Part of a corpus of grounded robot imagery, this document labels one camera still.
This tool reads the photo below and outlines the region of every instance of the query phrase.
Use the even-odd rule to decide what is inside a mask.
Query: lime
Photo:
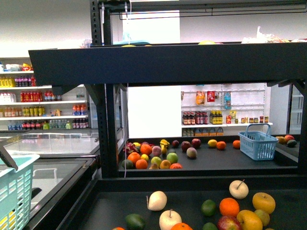
[[[204,226],[202,227],[202,230],[217,230],[217,227],[215,224],[208,222],[204,224]]]
[[[206,200],[201,206],[201,211],[204,216],[211,217],[216,212],[216,204],[212,200]]]
[[[123,160],[123,162],[121,163],[121,166],[123,168],[125,168],[125,163],[126,163],[126,169],[133,169],[133,163],[131,160],[128,160],[128,159]]]
[[[125,220],[128,230],[143,230],[145,228],[145,220],[139,214],[129,214]]]

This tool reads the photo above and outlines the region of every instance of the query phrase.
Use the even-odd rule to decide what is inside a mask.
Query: apple stem
[[[239,189],[240,185],[245,181],[245,179],[243,179],[243,181],[241,181],[241,183],[238,185],[237,189]]]
[[[147,208],[149,208],[149,200],[148,200],[148,196],[146,196],[147,199]]]

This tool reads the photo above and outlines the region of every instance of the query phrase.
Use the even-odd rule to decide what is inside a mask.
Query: glass surface
[[[5,145],[12,155],[20,154],[91,154],[98,150],[97,130],[34,132],[21,135],[20,140]]]
[[[40,191],[31,200],[31,209],[42,200],[63,178],[69,173],[75,172],[81,161],[74,163],[61,161],[59,163],[48,164],[45,162],[35,162],[33,165],[32,189],[40,188]]]

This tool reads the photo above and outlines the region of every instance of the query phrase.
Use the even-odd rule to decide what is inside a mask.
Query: apple
[[[156,191],[152,193],[148,199],[147,196],[147,208],[151,211],[161,211],[165,208],[167,203],[167,196],[162,191]]]
[[[236,199],[243,199],[248,195],[248,186],[240,180],[233,181],[229,186],[230,194]]]
[[[153,157],[152,160],[151,160],[150,162],[151,162],[151,164],[156,163],[157,166],[158,166],[158,168],[160,168],[160,164],[161,164],[162,160],[161,160],[160,157]]]
[[[178,156],[176,153],[171,152],[167,155],[166,159],[171,162],[171,164],[178,162]]]
[[[172,146],[173,146],[174,148],[178,148],[178,146],[179,146],[179,141],[173,140],[173,141],[172,141]]]
[[[171,230],[175,224],[181,222],[181,216],[172,209],[164,211],[159,218],[159,226],[161,230]]]
[[[160,164],[160,169],[169,169],[171,167],[171,162],[168,160],[163,160]]]
[[[263,211],[262,209],[257,209],[256,211],[254,211],[254,213],[256,213],[256,215],[261,219],[262,225],[264,227],[269,224],[271,218],[266,211]]]
[[[183,152],[186,152],[188,150],[188,148],[190,148],[190,147],[191,147],[191,143],[188,142],[188,141],[183,141],[181,143],[181,149],[182,149]]]
[[[232,216],[222,216],[216,226],[218,230],[242,230],[240,222]]]
[[[188,148],[187,149],[187,156],[190,157],[190,158],[196,158],[197,157],[197,151],[196,149],[194,149],[193,147],[191,148]]]
[[[201,146],[201,140],[198,138],[194,138],[192,140],[192,146],[196,149],[198,149]]]
[[[154,146],[153,147],[153,151],[152,151],[153,155],[155,157],[159,157],[162,154],[162,149],[160,146]]]
[[[242,230],[262,230],[263,228],[261,219],[252,211],[242,210],[236,218],[240,222]]]
[[[276,207],[274,198],[267,193],[256,193],[253,196],[253,206],[255,209],[262,209],[271,214]]]

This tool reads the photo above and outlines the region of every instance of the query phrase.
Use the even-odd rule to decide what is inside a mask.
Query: blue basket
[[[0,171],[0,230],[21,230],[30,218],[33,163],[39,155],[12,158],[18,170]]]
[[[250,126],[268,125],[267,133],[252,131]],[[269,124],[250,124],[245,132],[239,132],[240,150],[255,161],[273,160],[278,139],[271,136]]]

